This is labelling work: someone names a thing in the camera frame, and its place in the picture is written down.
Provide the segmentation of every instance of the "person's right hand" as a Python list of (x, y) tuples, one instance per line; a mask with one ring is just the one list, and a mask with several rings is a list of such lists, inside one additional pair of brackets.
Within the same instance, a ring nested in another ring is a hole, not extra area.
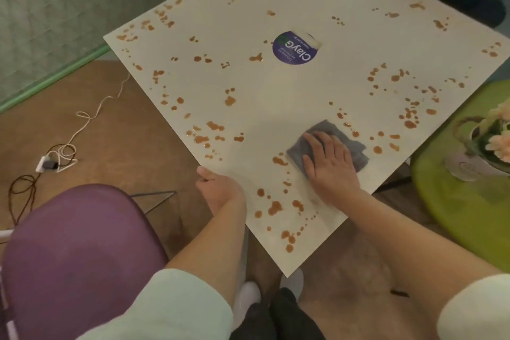
[(336, 136), (324, 132), (314, 132), (324, 143), (311, 134), (304, 133), (304, 139), (314, 152), (314, 160), (303, 156), (304, 170), (317, 195), (326, 204), (342, 208), (342, 199), (352, 193), (360, 192), (360, 181), (352, 164), (350, 151)]
[(228, 202), (234, 202), (236, 208), (246, 211), (246, 198), (238, 182), (229, 176), (218, 175), (199, 165), (196, 169), (201, 178), (196, 186), (206, 199), (213, 215), (219, 213)]

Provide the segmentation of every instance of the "green chair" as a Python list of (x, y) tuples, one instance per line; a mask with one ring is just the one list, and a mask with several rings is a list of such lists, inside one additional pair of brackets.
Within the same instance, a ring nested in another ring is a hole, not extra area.
[[(482, 86), (413, 155), (412, 179), (432, 217), (459, 244), (510, 273), (510, 180), (482, 177), (464, 182), (444, 166), (447, 154), (462, 147), (453, 136), (461, 118), (486, 116), (510, 96), (510, 80)], [(464, 125), (467, 135), (471, 128)]]

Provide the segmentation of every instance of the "sticker logo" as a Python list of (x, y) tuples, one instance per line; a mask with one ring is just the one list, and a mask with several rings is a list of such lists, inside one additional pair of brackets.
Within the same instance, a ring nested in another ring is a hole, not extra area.
[(278, 35), (273, 42), (273, 53), (276, 58), (289, 65), (302, 65), (310, 62), (316, 56), (317, 51), (292, 31)]

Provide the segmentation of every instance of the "shoe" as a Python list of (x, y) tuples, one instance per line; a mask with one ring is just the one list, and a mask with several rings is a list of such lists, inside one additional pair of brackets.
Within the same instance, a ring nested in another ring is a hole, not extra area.
[(260, 302), (262, 296), (260, 289), (257, 284), (253, 281), (245, 282), (239, 289), (239, 293), (236, 295), (236, 299), (233, 302), (233, 328), (236, 329), (244, 320), (248, 308), (252, 304)]
[(303, 291), (303, 285), (304, 275), (301, 268), (298, 268), (295, 272), (293, 272), (289, 278), (282, 276), (282, 280), (280, 281), (280, 289), (282, 287), (289, 289), (296, 298), (296, 301), (299, 301), (299, 297)]

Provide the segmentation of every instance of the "purple chair seat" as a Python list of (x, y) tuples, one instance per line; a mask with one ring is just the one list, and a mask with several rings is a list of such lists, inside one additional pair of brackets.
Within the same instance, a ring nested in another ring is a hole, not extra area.
[(20, 340), (74, 340), (124, 313), (168, 258), (137, 204), (87, 184), (35, 209), (14, 230), (3, 287)]

